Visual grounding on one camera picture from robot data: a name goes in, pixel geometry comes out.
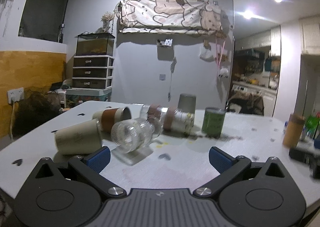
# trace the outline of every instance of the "metal screw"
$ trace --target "metal screw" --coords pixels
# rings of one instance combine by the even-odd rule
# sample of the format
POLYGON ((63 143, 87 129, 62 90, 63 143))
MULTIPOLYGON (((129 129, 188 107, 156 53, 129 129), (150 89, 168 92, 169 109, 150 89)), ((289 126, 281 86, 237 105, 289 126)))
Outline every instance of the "metal screw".
POLYGON ((115 187, 111 187, 108 190, 108 194, 111 195, 121 195, 124 193, 124 190, 121 187, 115 186, 115 187))
POLYGON ((196 190, 196 194, 200 196, 207 196, 212 193, 211 189, 208 187, 201 187, 196 190))

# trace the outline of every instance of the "triangular cutout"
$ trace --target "triangular cutout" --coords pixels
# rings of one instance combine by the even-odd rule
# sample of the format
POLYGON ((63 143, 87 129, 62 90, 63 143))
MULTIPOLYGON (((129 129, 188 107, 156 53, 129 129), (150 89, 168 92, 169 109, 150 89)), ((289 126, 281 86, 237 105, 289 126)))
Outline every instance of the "triangular cutout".
POLYGON ((282 173, 281 169, 279 168, 279 166, 276 163, 271 163, 266 175, 268 176, 275 176, 275 177, 284 177, 284 174, 282 173))
POLYGON ((36 178, 44 178, 53 176, 53 173, 48 164, 43 164, 36 175, 36 178))

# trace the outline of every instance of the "green can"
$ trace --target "green can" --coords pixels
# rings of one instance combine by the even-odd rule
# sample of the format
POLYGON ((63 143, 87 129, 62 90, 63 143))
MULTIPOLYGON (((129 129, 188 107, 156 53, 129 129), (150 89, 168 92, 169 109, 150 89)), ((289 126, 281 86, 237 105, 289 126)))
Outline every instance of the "green can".
POLYGON ((218 139, 222 132, 226 111, 219 108, 207 107, 204 112, 202 132, 207 136, 218 139))

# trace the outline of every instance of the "blue gripper pad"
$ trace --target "blue gripper pad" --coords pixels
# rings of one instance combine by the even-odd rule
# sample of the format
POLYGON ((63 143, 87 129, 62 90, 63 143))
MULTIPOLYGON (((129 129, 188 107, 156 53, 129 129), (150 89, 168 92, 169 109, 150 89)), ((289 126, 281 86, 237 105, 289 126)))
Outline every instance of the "blue gripper pad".
POLYGON ((110 149, 102 147, 85 157, 83 162, 95 172, 100 173, 110 162, 110 149))
POLYGON ((221 174, 232 167, 237 160, 217 147, 209 150, 210 164, 221 174))

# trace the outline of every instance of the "white table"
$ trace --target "white table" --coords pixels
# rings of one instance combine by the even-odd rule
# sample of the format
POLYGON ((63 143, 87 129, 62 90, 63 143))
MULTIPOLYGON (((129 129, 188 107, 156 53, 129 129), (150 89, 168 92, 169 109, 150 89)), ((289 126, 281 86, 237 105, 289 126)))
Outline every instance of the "white table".
MULTIPOLYGON (((40 158, 59 160, 54 133, 51 131, 90 120, 94 112, 104 110, 107 106, 129 106, 133 118, 139 116, 141 108, 134 104, 87 101, 41 125, 0 152, 0 188, 15 198, 40 158), (12 164, 20 158, 23 159, 21 166, 12 164)), ((204 110, 196 111, 195 126, 199 134, 203 116, 204 110)), ((208 159, 208 151, 212 146, 217 146, 233 157, 245 155, 252 159, 254 156, 257 162, 265 162, 268 157, 276 156, 300 188, 307 203, 308 215, 320 206, 320 181, 310 178, 307 165, 290 160, 288 149, 281 144, 282 131, 283 123, 280 120, 228 113, 222 130, 223 137, 219 140, 160 135, 145 150, 148 156, 137 164, 128 166, 112 154, 110 164, 100 174, 127 192, 131 188, 190 188, 192 192, 219 175, 208 159), (161 154, 168 154, 171 159, 159 159, 161 154)), ((111 150, 115 148, 108 141, 104 141, 104 145, 108 145, 111 150)))

